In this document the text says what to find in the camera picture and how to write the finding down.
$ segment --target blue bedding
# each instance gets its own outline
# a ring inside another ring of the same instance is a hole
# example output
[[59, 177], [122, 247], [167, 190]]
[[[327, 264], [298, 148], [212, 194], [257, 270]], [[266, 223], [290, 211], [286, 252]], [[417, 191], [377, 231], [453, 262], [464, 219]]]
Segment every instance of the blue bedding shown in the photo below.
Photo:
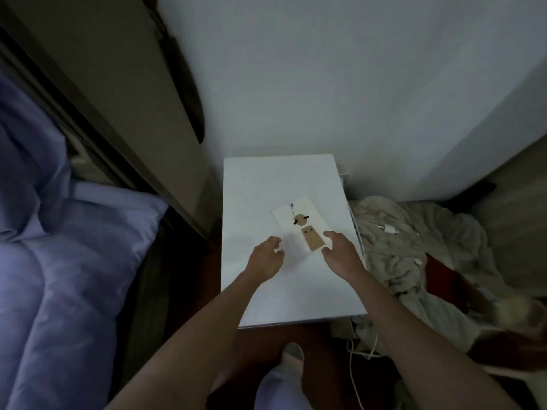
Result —
[[63, 135], [0, 73], [0, 408], [106, 405], [115, 318], [166, 208], [72, 178]]

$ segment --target leg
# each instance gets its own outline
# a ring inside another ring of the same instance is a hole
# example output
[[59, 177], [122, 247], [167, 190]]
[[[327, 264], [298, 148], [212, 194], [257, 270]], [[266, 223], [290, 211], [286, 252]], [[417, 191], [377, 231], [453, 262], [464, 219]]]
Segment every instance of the leg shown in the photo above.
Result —
[[263, 378], [254, 410], [312, 410], [302, 392], [304, 353], [294, 342], [285, 345], [281, 363]]

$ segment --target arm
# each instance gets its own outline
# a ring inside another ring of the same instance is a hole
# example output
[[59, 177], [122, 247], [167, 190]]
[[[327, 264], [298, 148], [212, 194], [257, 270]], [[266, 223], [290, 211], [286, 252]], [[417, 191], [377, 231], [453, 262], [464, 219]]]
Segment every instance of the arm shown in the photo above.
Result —
[[464, 353], [421, 322], [364, 268], [343, 234], [325, 232], [326, 263], [355, 290], [420, 409], [519, 407]]
[[247, 268], [169, 338], [107, 410], [205, 408], [251, 297], [283, 265], [283, 250], [274, 251], [280, 242], [278, 237], [270, 237], [256, 246]]

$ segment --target hand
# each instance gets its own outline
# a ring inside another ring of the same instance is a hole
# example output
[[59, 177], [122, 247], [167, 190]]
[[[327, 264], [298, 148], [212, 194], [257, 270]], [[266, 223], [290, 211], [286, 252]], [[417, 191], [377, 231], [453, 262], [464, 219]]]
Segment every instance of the hand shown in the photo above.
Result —
[[257, 279], [260, 284], [273, 278], [283, 266], [285, 252], [283, 250], [278, 250], [277, 253], [274, 252], [274, 249], [277, 249], [280, 243], [280, 238], [271, 236], [268, 240], [255, 246], [249, 257], [245, 272]]
[[346, 282], [351, 283], [356, 277], [365, 272], [365, 267], [359, 254], [357, 254], [355, 246], [346, 236], [336, 232], [325, 232], [323, 234], [332, 240], [332, 250], [325, 247], [321, 250], [321, 253], [334, 273]]

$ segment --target forearm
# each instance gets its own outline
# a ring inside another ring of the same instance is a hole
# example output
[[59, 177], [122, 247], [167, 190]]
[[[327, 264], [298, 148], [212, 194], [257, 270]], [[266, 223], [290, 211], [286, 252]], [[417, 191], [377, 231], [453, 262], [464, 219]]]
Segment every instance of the forearm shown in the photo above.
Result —
[[350, 282], [420, 409], [518, 409], [464, 353], [421, 322], [364, 269]]
[[182, 326], [116, 396], [108, 410], [202, 409], [260, 282], [243, 272]]

